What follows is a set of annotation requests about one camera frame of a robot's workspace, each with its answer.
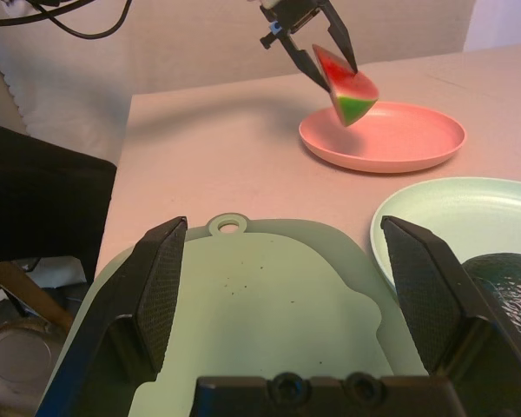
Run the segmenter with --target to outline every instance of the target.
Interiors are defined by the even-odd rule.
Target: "wall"
[[[521,0],[477,0],[464,50],[521,43]]]

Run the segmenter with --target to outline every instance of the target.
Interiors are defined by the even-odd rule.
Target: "avocado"
[[[521,333],[521,255],[477,256],[465,262],[463,268],[495,296]]]

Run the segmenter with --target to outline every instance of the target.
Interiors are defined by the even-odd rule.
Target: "white table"
[[[376,208],[393,192],[445,176],[521,181],[521,45],[362,68],[381,100],[461,122],[461,152],[435,169],[368,175],[330,166],[301,144],[300,121],[330,105],[303,75],[134,96],[98,271],[155,225],[238,212],[324,222],[367,253]]]

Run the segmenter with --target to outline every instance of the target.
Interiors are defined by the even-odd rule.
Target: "robotic arm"
[[[292,34],[322,11],[330,22],[328,28],[330,36],[340,48],[353,72],[358,72],[349,32],[329,0],[264,0],[261,3],[260,10],[270,22],[270,33],[260,40],[265,49],[268,50],[276,40],[279,40],[297,68],[330,92],[325,78],[311,57],[306,51],[299,50],[291,38]]]

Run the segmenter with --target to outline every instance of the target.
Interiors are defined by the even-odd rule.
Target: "black cable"
[[[69,13],[72,10],[77,10],[83,6],[86,6],[89,3],[93,3],[95,0],[76,0],[73,3],[68,4],[67,6],[62,6],[57,9],[49,11],[49,14],[52,16],[60,16],[65,13]],[[12,17],[10,19],[0,19],[0,27],[3,26],[17,26],[19,24],[27,24],[34,22],[41,22],[42,20],[46,20],[49,17],[43,13],[39,13],[38,15],[25,16],[25,17]]]
[[[35,9],[37,9],[42,14],[44,14],[58,28],[68,32],[70,35],[79,37],[81,39],[87,39],[87,40],[103,39],[104,37],[110,36],[113,33],[117,32],[122,27],[123,22],[125,22],[125,19],[128,16],[129,7],[131,6],[131,2],[132,2],[132,0],[126,0],[125,6],[123,6],[123,11],[122,11],[122,15],[120,16],[120,19],[110,29],[105,30],[104,32],[93,34],[93,35],[87,35],[85,33],[81,33],[76,30],[73,30],[73,29],[69,28],[68,26],[66,26],[65,24],[63,24],[62,22],[60,22],[58,19],[56,19],[52,15],[52,13],[50,13],[48,10],[46,10],[43,6],[41,6],[35,0],[26,0],[26,1],[31,6],[33,6]]]

